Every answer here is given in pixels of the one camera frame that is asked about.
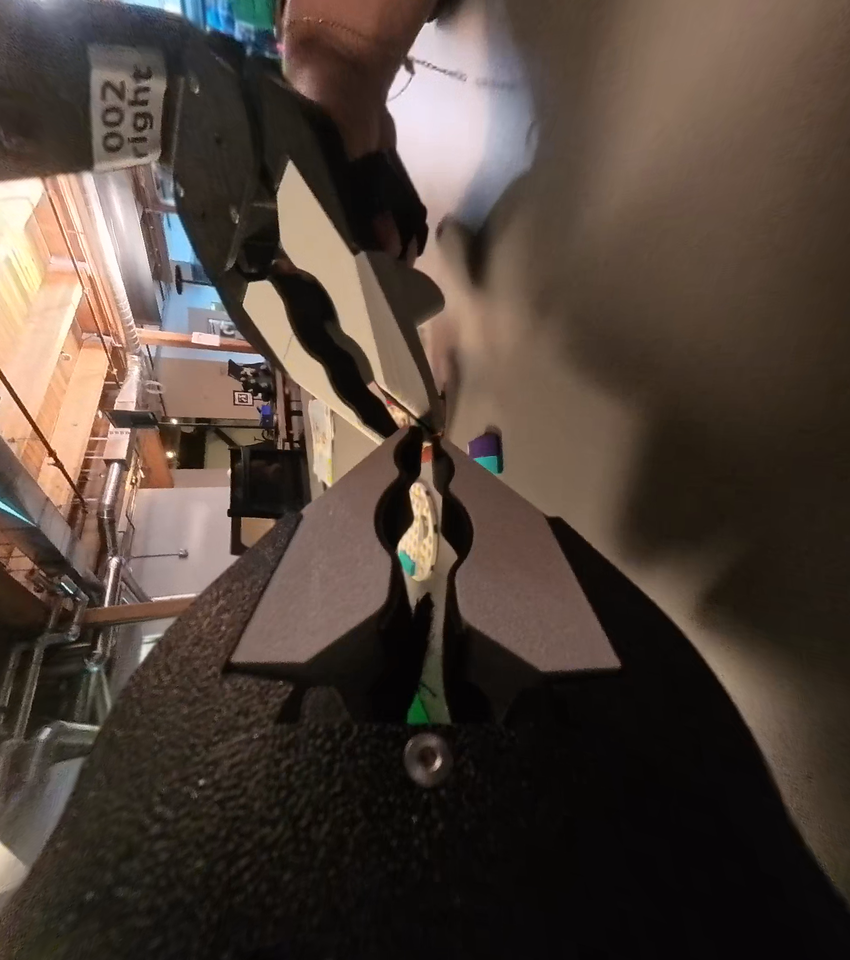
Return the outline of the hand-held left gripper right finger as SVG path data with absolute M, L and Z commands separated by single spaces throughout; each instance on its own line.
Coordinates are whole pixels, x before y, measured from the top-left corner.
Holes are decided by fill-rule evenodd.
M 440 445 L 450 720 L 502 724 L 528 691 L 622 663 L 546 515 L 451 443 Z

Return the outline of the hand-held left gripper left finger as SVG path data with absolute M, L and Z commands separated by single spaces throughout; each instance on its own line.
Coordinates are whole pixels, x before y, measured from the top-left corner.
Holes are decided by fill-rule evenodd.
M 240 636 L 234 671 L 333 688 L 362 721 L 406 717 L 406 432 L 301 513 Z

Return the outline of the black mesh office chair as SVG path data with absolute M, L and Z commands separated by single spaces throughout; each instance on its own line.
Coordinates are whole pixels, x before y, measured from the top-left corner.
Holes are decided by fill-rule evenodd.
M 310 504 L 310 470 L 304 448 L 277 449 L 265 441 L 231 448 L 229 457 L 229 546 L 240 556 L 247 549 L 242 521 L 277 521 Z

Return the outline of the person's right hand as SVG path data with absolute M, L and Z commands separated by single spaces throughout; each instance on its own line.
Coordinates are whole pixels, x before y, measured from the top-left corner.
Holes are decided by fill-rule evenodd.
M 313 14 L 287 19 L 284 38 L 289 85 L 334 122 L 347 156 L 357 160 L 396 150 L 387 100 L 409 47 Z

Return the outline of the teal purple brick block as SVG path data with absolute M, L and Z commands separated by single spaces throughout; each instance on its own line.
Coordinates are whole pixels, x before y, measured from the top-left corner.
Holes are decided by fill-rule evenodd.
M 500 431 L 488 429 L 467 443 L 467 453 L 470 459 L 484 467 L 491 474 L 502 475 L 504 472 L 503 437 Z

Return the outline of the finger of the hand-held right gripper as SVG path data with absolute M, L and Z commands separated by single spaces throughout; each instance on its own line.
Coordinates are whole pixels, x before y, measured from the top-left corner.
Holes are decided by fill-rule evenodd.
M 280 275 L 251 282 L 242 307 L 269 355 L 300 388 L 323 401 L 368 438 L 398 431 L 370 388 L 370 369 L 345 337 L 329 296 L 307 277 Z
M 289 160 L 277 186 L 282 256 L 273 265 L 273 283 L 288 276 L 316 282 L 367 363 L 373 393 L 439 434 L 442 401 L 416 327 L 440 309 L 442 294 L 426 275 L 387 254 L 354 250 L 347 227 L 334 221 L 321 199 Z

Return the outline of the white round studded plate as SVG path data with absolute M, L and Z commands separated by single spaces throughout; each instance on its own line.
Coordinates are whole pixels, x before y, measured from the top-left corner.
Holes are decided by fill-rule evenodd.
M 415 582 L 431 578 L 438 558 L 438 511 L 430 487 L 422 480 L 415 481 L 408 491 L 412 520 L 402 534 L 397 555 L 407 577 Z

